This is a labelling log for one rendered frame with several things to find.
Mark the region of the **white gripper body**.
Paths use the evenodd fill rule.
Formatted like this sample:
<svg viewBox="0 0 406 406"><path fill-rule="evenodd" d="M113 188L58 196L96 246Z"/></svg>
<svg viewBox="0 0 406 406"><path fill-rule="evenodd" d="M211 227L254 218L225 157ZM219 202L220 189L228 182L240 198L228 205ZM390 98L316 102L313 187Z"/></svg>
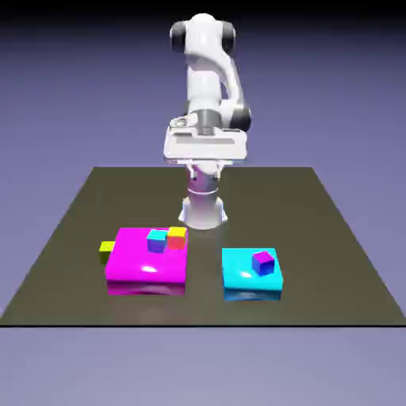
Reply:
<svg viewBox="0 0 406 406"><path fill-rule="evenodd" d="M163 155L171 163L241 161L247 157L247 134L214 128L213 135L199 135L196 127L168 126Z"/></svg>

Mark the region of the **small yellow and red cube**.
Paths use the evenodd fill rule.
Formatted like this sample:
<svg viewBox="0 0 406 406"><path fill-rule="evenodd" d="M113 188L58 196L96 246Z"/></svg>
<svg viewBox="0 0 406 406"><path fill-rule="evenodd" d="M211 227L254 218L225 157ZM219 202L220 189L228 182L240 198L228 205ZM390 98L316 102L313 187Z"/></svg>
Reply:
<svg viewBox="0 0 406 406"><path fill-rule="evenodd" d="M186 244L187 228L169 227L167 233L167 246L171 250L181 250Z"/></svg>

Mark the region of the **small cyan cube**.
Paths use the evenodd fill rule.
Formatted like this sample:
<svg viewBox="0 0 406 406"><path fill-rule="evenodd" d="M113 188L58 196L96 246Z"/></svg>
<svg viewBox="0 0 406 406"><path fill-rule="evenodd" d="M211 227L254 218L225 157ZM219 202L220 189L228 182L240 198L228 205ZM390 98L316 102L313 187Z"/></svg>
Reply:
<svg viewBox="0 0 406 406"><path fill-rule="evenodd" d="M162 253L167 245L167 230L151 229L147 234L147 249L150 252Z"/></svg>

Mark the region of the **small purple and blue cube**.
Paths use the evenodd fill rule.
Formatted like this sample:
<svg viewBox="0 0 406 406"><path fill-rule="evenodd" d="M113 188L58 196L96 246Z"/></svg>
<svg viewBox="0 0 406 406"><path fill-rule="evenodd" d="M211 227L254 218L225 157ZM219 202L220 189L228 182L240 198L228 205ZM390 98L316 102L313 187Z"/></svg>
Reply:
<svg viewBox="0 0 406 406"><path fill-rule="evenodd" d="M258 276L274 272L274 257L268 251L258 251L252 255L252 269Z"/></svg>

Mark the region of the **small yellow-green cube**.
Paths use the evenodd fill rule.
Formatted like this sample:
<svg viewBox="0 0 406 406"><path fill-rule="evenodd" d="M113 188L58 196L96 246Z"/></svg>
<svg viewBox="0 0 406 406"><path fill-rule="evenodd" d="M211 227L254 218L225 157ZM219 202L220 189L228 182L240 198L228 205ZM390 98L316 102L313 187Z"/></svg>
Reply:
<svg viewBox="0 0 406 406"><path fill-rule="evenodd" d="M110 254L112 253L115 246L114 241L101 241L98 254L102 264L106 264L109 260Z"/></svg>

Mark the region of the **large magenta box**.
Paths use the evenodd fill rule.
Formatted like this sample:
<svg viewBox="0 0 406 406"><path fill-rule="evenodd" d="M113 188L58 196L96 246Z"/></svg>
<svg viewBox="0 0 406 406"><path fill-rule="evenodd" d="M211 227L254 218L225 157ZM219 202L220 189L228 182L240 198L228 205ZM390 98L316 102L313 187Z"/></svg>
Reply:
<svg viewBox="0 0 406 406"><path fill-rule="evenodd" d="M186 244L181 250L166 245L162 253L147 249L151 229L120 228L115 246L105 265L107 292L110 295L158 294L181 296L186 290Z"/></svg>

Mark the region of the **large cyan box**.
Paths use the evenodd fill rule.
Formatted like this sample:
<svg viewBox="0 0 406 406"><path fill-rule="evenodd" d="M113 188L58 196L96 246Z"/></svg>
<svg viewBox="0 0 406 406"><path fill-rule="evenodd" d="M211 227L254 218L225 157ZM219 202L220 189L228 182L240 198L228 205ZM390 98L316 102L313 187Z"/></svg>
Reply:
<svg viewBox="0 0 406 406"><path fill-rule="evenodd" d="M252 269L252 255L268 251L274 257L274 272L258 276ZM279 300L284 278L273 247L223 248L222 275L226 301Z"/></svg>

